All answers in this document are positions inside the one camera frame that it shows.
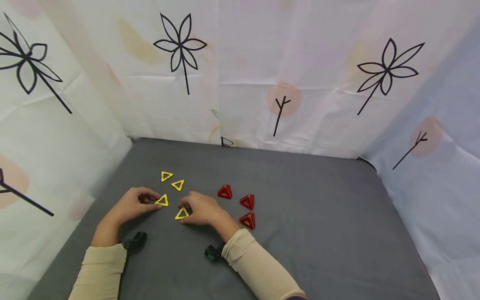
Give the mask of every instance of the wristband device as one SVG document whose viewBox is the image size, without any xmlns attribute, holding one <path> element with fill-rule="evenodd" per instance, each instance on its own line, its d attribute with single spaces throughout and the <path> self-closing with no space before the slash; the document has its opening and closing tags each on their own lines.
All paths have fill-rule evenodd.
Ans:
<svg viewBox="0 0 480 300">
<path fill-rule="evenodd" d="M 137 232 L 133 239 L 124 239 L 121 241 L 122 246 L 126 250 L 135 251 L 143 248 L 147 242 L 147 234 L 143 231 Z"/>
<path fill-rule="evenodd" d="M 207 249 L 205 249 L 205 256 L 212 262 L 218 261 L 219 259 L 222 258 L 222 251 L 224 246 L 225 246 L 225 243 L 221 243 L 216 248 L 212 245 L 208 246 Z"/>
</svg>

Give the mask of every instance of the triangle frame piece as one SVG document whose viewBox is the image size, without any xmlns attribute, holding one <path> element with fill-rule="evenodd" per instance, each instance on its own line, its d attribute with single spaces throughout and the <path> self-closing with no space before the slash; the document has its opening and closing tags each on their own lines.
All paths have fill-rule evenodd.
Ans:
<svg viewBox="0 0 480 300">
<path fill-rule="evenodd" d="M 179 210 L 179 212 L 175 216 L 175 220 L 182 220 L 183 218 L 186 218 L 188 216 L 190 216 L 190 214 L 187 212 L 187 209 L 184 206 Z"/>
<path fill-rule="evenodd" d="M 183 184 L 185 183 L 185 179 L 182 179 L 182 180 L 179 180 L 179 181 L 176 181 L 176 182 L 172 182 L 170 185 L 173 186 L 177 191 L 181 191 L 181 189 L 183 188 Z"/>
<path fill-rule="evenodd" d="M 252 194 L 248 194 L 240 199 L 240 204 L 246 208 L 253 210 L 255 197 Z"/>
<path fill-rule="evenodd" d="M 230 185 L 224 184 L 218 191 L 217 196 L 225 199 L 232 199 L 232 189 L 230 188 Z"/>
<path fill-rule="evenodd" d="M 158 199 L 155 204 L 160 204 L 163 206 L 168 206 L 168 196 L 167 194 L 164 194 L 160 199 Z"/>
<path fill-rule="evenodd" d="M 173 176 L 173 173 L 170 173 L 170 172 L 166 172 L 166 171 L 162 171 L 161 175 L 160 175 L 160 181 L 161 182 L 164 182 L 166 181 L 168 178 L 172 177 Z"/>
<path fill-rule="evenodd" d="M 249 212 L 248 214 L 244 215 L 240 218 L 240 223 L 242 223 L 245 227 L 248 227 L 251 230 L 255 229 L 255 213 Z"/>
</svg>

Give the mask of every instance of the red triangle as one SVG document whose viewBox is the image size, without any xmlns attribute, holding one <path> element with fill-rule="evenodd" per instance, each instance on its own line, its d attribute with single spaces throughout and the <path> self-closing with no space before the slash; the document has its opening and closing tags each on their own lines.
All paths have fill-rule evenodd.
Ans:
<svg viewBox="0 0 480 300">
<path fill-rule="evenodd" d="M 253 210 L 253 201 L 254 201 L 254 196 L 252 194 L 248 194 L 245 197 L 240 199 L 240 204 L 250 210 Z"/>
<path fill-rule="evenodd" d="M 255 229 L 255 213 L 250 212 L 240 218 L 240 223 L 250 228 L 251 230 Z"/>
<path fill-rule="evenodd" d="M 218 191 L 217 196 L 226 199 L 232 199 L 232 190 L 230 189 L 230 185 L 224 184 L 222 188 Z"/>
</svg>

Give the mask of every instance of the black flower outline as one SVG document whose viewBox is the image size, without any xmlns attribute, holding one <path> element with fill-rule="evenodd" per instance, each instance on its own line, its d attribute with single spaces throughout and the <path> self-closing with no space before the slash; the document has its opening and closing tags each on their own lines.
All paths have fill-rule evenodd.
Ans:
<svg viewBox="0 0 480 300">
<path fill-rule="evenodd" d="M 7 41 L 10 46 L 13 46 L 13 51 L 0 47 L 0 60 L 13 58 L 18 59 L 17 62 L 13 64 L 3 65 L 0 62 L 0 70 L 7 70 L 11 68 L 17 68 L 17 80 L 22 89 L 27 93 L 27 95 L 31 94 L 32 91 L 36 87 L 37 77 L 47 85 L 50 91 L 55 95 L 55 97 L 62 103 L 63 107 L 69 112 L 72 111 L 68 108 L 68 106 L 63 102 L 60 96 L 55 92 L 53 87 L 48 83 L 47 79 L 51 79 L 55 82 L 63 82 L 63 80 L 55 73 L 53 70 L 48 67 L 46 64 L 42 63 L 42 61 L 47 57 L 47 44 L 42 43 L 34 43 L 31 46 L 26 41 L 25 37 L 22 35 L 20 30 L 18 30 L 17 26 L 12 22 L 12 20 L 7 16 L 6 13 L 3 13 L 7 22 L 9 23 L 10 27 L 13 31 L 13 40 L 6 36 L 4 33 L 0 32 L 0 36 L 3 40 Z M 31 70 L 33 73 L 33 78 L 27 77 L 28 71 Z"/>
<path fill-rule="evenodd" d="M 372 74 L 372 76 L 360 86 L 357 93 L 366 91 L 375 86 L 373 91 L 370 93 L 370 96 L 361 107 L 357 116 L 361 113 L 365 105 L 367 105 L 368 101 L 373 96 L 373 93 L 375 93 L 378 86 L 380 86 L 382 94 L 386 96 L 392 88 L 393 77 L 409 78 L 419 74 L 417 70 L 411 67 L 404 66 L 404 64 L 406 64 L 410 59 L 412 59 L 420 51 L 420 49 L 422 49 L 423 45 L 425 45 L 425 43 L 413 46 L 412 48 L 397 56 L 397 48 L 395 41 L 390 38 L 382 53 L 382 63 L 366 62 L 357 65 L 357 67 L 363 72 L 367 74 Z M 391 60 L 388 57 L 390 52 L 393 52 L 393 55 L 391 55 Z"/>
<path fill-rule="evenodd" d="M 30 203 L 31 205 L 35 206 L 36 208 L 38 208 L 42 212 L 46 213 L 47 215 L 53 216 L 53 212 L 49 211 L 48 209 L 44 208 L 43 206 L 41 206 L 37 202 L 33 201 L 32 199 L 28 198 L 24 194 L 20 193 L 16 189 L 14 189 L 10 185 L 6 184 L 5 181 L 3 180 L 3 170 L 2 170 L 2 168 L 0 168 L 0 186 L 4 188 L 4 190 L 0 190 L 0 194 L 11 192 L 14 195 L 18 196 L 19 198 L 21 198 L 21 199 L 27 201 L 28 203 Z"/>
<path fill-rule="evenodd" d="M 191 13 L 189 13 L 185 17 L 185 19 L 183 19 L 180 25 L 180 30 L 177 30 L 176 27 L 173 25 L 173 23 L 162 13 L 160 13 L 160 16 L 162 17 L 163 29 L 165 30 L 165 33 L 167 34 L 170 40 L 161 39 L 156 41 L 153 44 L 157 48 L 160 48 L 164 51 L 172 53 L 172 56 L 170 58 L 170 69 L 172 73 L 179 68 L 180 62 L 182 62 L 183 71 L 185 73 L 185 83 L 187 85 L 187 94 L 190 95 L 190 89 L 188 87 L 187 68 L 185 66 L 185 62 L 187 62 L 187 64 L 192 68 L 194 68 L 195 70 L 198 70 L 197 60 L 195 59 L 191 51 L 197 51 L 197 50 L 203 49 L 207 46 L 207 44 L 204 41 L 201 41 L 197 38 L 189 38 L 190 33 L 192 32 L 192 14 Z M 170 27 L 170 32 L 168 32 L 167 30 L 165 20 L 167 21 L 167 24 Z M 185 32 L 184 26 L 186 23 L 188 23 L 188 32 L 184 34 Z"/>
<path fill-rule="evenodd" d="M 421 142 L 428 141 L 428 139 L 425 138 L 425 136 L 427 136 L 427 132 L 425 132 L 423 135 L 421 133 L 422 133 L 422 131 L 420 131 L 419 135 L 417 136 L 417 140 L 415 141 L 415 145 L 413 145 L 413 147 L 411 147 L 410 150 L 407 153 L 405 153 L 405 155 L 402 157 L 402 159 L 397 162 L 395 167 L 393 167 L 392 171 L 395 170 L 395 168 L 402 162 L 402 160 L 404 160 L 407 157 L 408 154 L 410 154 L 410 152 L 413 151 L 413 149 L 415 149 L 415 147 L 417 147 Z"/>
</svg>

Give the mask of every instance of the forearm sleeve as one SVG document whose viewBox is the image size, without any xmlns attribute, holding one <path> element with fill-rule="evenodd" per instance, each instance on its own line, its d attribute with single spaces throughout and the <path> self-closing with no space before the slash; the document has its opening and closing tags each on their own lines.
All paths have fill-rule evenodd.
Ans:
<svg viewBox="0 0 480 300">
<path fill-rule="evenodd" d="M 121 244 L 89 247 L 69 300 L 116 300 L 126 259 Z"/>
<path fill-rule="evenodd" d="M 222 257 L 259 300 L 284 300 L 293 294 L 305 295 L 285 268 L 246 229 L 240 229 L 228 241 Z"/>
</svg>

